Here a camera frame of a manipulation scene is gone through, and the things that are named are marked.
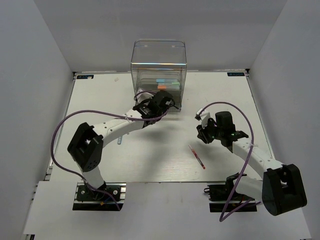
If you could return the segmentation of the orange cap highlighter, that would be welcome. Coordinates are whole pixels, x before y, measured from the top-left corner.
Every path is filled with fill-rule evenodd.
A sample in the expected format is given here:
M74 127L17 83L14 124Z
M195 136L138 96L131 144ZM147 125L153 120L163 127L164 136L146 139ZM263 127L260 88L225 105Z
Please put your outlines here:
M164 85L160 84L157 86L158 90L177 90L179 91L181 87L179 85Z

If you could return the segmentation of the red gel pen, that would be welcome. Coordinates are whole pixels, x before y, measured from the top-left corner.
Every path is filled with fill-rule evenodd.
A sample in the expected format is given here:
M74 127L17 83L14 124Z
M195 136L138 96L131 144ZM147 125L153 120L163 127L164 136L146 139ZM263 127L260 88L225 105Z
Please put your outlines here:
M203 162L201 161L200 157L198 156L198 154L196 153L196 151L192 148L192 146L189 144L188 145L189 149L191 150L192 154L194 155L194 157L196 158L196 160L198 161L198 163L200 164L200 166L202 167L202 169L206 169L205 165L203 164Z

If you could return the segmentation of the blue cap highlighter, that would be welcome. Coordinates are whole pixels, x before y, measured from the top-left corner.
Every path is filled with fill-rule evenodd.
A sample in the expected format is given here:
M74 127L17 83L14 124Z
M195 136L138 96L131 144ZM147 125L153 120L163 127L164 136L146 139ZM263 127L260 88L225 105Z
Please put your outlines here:
M156 82L159 84L159 83L172 83L172 82L175 82L176 79L173 79L173 78L157 78L156 79Z

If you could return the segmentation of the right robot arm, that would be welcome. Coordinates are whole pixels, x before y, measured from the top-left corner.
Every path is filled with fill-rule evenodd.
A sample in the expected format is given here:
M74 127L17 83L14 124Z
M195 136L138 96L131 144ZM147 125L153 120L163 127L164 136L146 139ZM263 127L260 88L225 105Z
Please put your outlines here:
M222 146L247 162L260 176L260 179L245 173L228 176L222 187L209 186L211 201L242 202L253 199L262 202L273 216L307 205L299 168L294 164L286 165L255 146L245 132L236 130L230 112L221 111L212 118L207 110L200 109L195 119L201 122L196 127L200 140L205 144L220 141Z

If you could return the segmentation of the blue pen under arm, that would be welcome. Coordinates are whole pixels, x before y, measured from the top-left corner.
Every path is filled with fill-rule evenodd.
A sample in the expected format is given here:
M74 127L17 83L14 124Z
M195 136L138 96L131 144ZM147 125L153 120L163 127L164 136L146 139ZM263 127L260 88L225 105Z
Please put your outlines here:
M123 140L123 137L120 136L120 137L117 139L117 144L118 144L118 145L121 145L121 144L122 144L122 140Z

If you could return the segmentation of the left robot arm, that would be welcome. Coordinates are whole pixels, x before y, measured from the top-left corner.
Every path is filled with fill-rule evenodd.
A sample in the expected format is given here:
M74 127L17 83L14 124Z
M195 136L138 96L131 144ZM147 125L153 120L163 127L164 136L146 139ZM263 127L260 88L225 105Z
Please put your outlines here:
M174 106L173 96L160 90L155 95L140 100L127 113L112 120L96 125L84 122L78 126L67 151L88 183L90 196L99 200L106 193L106 183L99 169L103 148L125 134L155 124Z

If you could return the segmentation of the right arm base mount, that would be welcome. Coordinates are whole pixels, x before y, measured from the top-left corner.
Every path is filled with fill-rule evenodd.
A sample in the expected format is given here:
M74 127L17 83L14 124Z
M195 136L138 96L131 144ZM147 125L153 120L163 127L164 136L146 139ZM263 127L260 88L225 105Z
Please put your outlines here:
M209 199L209 209L211 213L222 213L224 205L228 199L229 193L227 192L226 185L222 182L217 184L209 184L203 190L204 194L208 195ZM234 193L228 206L226 212L234 210L236 207L240 206L244 202L248 201L250 198L243 194ZM244 207L237 210L237 212L256 212L257 206L256 201L252 199Z

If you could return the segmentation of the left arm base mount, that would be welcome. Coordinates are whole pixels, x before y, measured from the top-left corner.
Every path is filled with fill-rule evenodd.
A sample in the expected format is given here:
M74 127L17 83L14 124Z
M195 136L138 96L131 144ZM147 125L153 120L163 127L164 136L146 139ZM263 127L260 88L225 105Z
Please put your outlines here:
M114 212L120 211L125 202L125 183L108 183L105 192L108 192L116 200L116 203L108 195L90 189L86 183L78 182L75 189L73 211Z

